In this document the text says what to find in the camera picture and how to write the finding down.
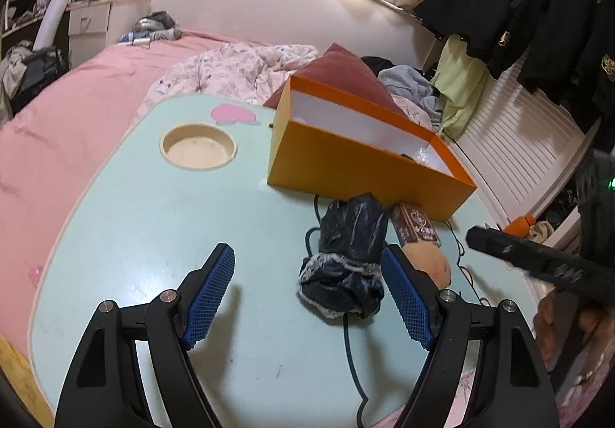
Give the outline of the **right hand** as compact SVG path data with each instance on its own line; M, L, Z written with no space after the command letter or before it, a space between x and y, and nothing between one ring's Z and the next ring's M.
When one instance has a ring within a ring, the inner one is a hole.
M536 341L553 382L590 378L614 354L614 309L598 309L552 290L534 317Z

